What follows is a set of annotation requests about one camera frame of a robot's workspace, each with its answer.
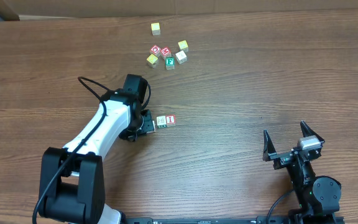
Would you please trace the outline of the white blue picture block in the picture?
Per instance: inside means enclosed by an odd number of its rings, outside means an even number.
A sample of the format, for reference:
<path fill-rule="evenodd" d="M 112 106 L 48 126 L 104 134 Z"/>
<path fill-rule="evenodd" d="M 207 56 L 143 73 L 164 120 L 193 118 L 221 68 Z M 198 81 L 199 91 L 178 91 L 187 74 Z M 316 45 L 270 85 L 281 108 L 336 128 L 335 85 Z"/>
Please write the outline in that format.
<path fill-rule="evenodd" d="M 152 124 L 153 124 L 153 130 L 152 130 L 152 132 L 155 133 L 155 132 L 156 132 L 156 125 L 155 125 L 155 121 L 154 121 L 154 120 L 152 120 Z"/>

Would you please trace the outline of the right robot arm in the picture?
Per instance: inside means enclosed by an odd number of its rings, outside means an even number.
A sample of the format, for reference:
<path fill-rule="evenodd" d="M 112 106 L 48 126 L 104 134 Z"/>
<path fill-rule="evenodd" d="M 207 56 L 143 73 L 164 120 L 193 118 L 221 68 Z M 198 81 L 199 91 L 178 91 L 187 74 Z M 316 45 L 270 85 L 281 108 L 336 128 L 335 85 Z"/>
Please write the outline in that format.
<path fill-rule="evenodd" d="M 275 170 L 286 168 L 293 188 L 284 193 L 270 207 L 265 223 L 273 220 L 274 208 L 288 195 L 295 193 L 299 208 L 281 217 L 284 223 L 343 223 L 335 213 L 340 210 L 341 183 L 336 179 L 317 176 L 311 161 L 321 156 L 325 140 L 304 121 L 300 122 L 303 137 L 289 152 L 277 153 L 268 131 L 264 130 L 263 160 L 272 161 Z"/>

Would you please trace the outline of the red I block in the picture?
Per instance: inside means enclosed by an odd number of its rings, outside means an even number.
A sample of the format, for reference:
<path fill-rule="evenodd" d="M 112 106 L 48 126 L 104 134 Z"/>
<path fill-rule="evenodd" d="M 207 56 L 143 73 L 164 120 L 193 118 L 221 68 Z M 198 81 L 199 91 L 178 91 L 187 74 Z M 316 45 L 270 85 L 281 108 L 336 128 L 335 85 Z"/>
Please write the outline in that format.
<path fill-rule="evenodd" d="M 167 127 L 172 127 L 176 125 L 176 118 L 174 114 L 166 115 L 165 118 Z"/>

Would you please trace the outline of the white green picture block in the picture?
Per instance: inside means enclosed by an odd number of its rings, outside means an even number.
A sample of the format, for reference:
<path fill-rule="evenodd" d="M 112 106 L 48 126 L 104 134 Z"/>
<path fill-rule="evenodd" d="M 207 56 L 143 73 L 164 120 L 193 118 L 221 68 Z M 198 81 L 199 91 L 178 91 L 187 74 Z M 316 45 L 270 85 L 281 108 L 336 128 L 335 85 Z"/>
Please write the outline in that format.
<path fill-rule="evenodd" d="M 167 127 L 167 119 L 166 116 L 158 116 L 156 117 L 157 127 L 158 128 L 166 128 Z"/>

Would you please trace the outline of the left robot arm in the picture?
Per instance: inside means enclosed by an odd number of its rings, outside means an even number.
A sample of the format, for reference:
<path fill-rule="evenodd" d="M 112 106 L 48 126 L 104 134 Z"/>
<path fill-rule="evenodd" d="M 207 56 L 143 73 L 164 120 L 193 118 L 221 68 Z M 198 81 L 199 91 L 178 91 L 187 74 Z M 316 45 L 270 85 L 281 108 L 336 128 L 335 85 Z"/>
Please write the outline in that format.
<path fill-rule="evenodd" d="M 103 161 L 116 139 L 134 142 L 155 130 L 146 108 L 148 81 L 128 74 L 122 88 L 98 95 L 99 107 L 84 129 L 62 148 L 42 156 L 39 197 L 32 214 L 62 223 L 125 223 L 123 212 L 106 204 Z"/>

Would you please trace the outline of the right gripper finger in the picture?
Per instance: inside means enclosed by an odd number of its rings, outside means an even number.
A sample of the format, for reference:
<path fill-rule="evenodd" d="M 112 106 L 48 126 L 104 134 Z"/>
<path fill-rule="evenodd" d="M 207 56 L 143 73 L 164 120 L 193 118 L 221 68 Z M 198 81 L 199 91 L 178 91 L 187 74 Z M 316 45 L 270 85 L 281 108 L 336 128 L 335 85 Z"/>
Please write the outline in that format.
<path fill-rule="evenodd" d="M 310 137 L 310 136 L 316 136 L 316 138 L 320 141 L 321 144 L 324 144 L 324 139 L 317 134 L 316 132 L 314 132 L 307 124 L 304 120 L 300 121 L 300 127 L 301 127 L 301 131 L 303 134 L 303 137 Z"/>
<path fill-rule="evenodd" d="M 276 156 L 277 152 L 273 145 L 272 139 L 269 136 L 268 131 L 264 130 L 264 150 L 263 150 L 263 161 L 271 161 L 272 157 Z"/>

